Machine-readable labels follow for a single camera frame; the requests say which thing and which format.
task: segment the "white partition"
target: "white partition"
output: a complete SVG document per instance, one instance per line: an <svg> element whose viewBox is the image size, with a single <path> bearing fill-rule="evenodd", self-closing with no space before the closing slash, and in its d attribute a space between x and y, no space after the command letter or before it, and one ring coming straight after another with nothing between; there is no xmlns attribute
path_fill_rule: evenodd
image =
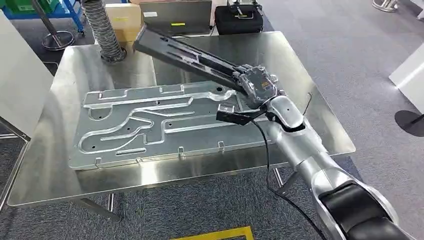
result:
<svg viewBox="0 0 424 240"><path fill-rule="evenodd" d="M0 117L31 138L53 76L1 10L0 57Z"/></svg>

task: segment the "black base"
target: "black base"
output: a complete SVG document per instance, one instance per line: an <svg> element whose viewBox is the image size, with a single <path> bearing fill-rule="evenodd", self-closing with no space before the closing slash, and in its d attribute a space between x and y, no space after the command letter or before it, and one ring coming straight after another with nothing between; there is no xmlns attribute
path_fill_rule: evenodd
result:
<svg viewBox="0 0 424 240"><path fill-rule="evenodd" d="M424 137L424 119L421 119L415 123L411 123L412 121L419 118L421 115L407 110L401 110L396 112L394 115L394 120L397 125L405 132L414 135L416 137Z"/></svg>
<svg viewBox="0 0 424 240"><path fill-rule="evenodd" d="M70 46L74 43L74 35L68 31L57 31L56 32L57 38L59 38L60 43L58 44L54 36L52 34L49 34L45 36L41 42L42 46L50 51L60 51L64 50L67 46Z"/></svg>

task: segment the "yellow label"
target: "yellow label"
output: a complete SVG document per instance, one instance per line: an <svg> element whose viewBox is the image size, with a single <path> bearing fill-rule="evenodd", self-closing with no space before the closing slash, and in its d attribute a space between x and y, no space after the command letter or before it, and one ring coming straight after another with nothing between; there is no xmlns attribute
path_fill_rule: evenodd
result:
<svg viewBox="0 0 424 240"><path fill-rule="evenodd" d="M197 236L187 236L173 240L222 240L245 236L246 240L254 240L250 226L239 227L224 231L215 231Z"/></svg>
<svg viewBox="0 0 424 240"><path fill-rule="evenodd" d="M128 17L127 16L117 16L113 18L114 21L116 22L126 22L128 21Z"/></svg>

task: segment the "flexible duct hose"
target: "flexible duct hose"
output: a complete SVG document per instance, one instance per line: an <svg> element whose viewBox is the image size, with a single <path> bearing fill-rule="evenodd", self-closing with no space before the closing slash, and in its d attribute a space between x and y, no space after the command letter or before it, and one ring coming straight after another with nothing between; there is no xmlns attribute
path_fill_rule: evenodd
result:
<svg viewBox="0 0 424 240"><path fill-rule="evenodd" d="M118 43L103 1L82 0L81 3L94 37L100 45L102 59L110 63L123 60L126 52Z"/></svg>

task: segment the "metal plate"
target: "metal plate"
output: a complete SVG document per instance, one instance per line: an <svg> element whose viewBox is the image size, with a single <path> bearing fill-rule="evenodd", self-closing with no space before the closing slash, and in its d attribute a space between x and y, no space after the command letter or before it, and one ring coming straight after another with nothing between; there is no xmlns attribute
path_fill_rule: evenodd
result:
<svg viewBox="0 0 424 240"><path fill-rule="evenodd" d="M254 125L216 120L220 104L252 111L241 98L212 81L89 92L69 166L89 170L262 146Z"/></svg>

